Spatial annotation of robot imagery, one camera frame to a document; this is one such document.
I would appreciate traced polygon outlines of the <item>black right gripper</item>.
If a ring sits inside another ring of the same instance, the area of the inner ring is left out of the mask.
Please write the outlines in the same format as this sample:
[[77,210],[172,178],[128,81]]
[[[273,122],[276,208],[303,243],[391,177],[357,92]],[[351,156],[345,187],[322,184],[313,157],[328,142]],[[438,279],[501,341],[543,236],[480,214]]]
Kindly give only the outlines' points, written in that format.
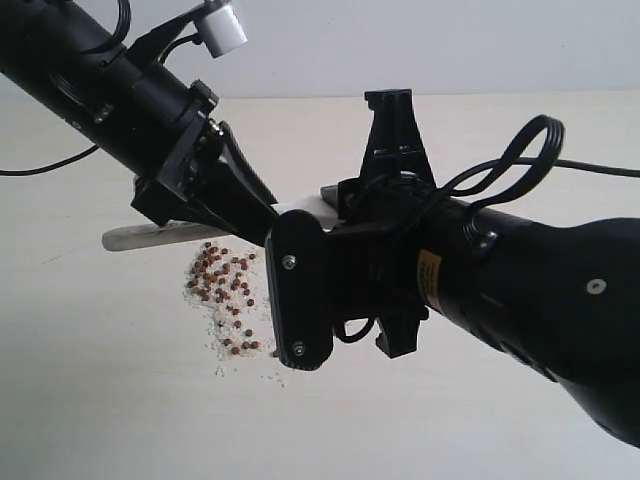
[[418,329],[427,319],[423,300],[401,279],[401,257],[415,217],[436,188],[428,156],[414,116],[409,89],[368,91],[373,113],[359,174],[322,189],[338,223],[331,232],[338,254],[353,253],[365,276],[365,326],[349,335],[336,328],[344,343],[361,340],[373,326],[376,346],[389,358],[417,348]]

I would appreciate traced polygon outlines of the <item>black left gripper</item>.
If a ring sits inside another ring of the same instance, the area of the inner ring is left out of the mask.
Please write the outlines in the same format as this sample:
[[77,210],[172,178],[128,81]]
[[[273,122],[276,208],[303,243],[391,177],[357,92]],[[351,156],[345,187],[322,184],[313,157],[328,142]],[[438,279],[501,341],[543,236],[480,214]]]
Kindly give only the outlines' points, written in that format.
[[137,176],[131,206],[156,225],[172,220],[216,227],[254,245],[263,245],[272,208],[277,200],[243,154],[230,125],[222,121],[214,160],[213,191],[216,197],[188,199],[190,164],[202,137],[207,137],[209,114],[217,106],[217,95],[202,81],[189,88],[189,103],[182,115],[186,125],[160,166]]

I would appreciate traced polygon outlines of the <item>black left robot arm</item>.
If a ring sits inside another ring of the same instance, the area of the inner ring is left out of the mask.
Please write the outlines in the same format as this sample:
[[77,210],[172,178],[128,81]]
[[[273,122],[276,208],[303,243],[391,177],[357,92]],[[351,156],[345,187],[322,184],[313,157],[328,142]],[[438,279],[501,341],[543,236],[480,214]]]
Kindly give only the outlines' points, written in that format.
[[5,1],[1,71],[135,175],[132,205],[159,226],[188,221],[262,245],[275,197],[215,121],[216,94],[165,66],[193,25],[213,57],[247,36],[232,3],[204,1],[125,45],[131,9],[104,29],[73,1]]

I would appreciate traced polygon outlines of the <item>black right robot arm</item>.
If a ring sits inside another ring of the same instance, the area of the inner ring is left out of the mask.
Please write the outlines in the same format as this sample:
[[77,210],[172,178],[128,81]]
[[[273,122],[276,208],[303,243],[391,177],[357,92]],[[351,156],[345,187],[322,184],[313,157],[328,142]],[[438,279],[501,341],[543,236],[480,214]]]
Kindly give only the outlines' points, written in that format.
[[437,185],[408,89],[369,91],[357,177],[323,196],[338,211],[337,302],[377,323],[389,356],[413,352],[434,311],[559,384],[605,432],[639,442],[639,222],[552,227],[500,211],[561,157],[565,128],[539,114],[495,160]]

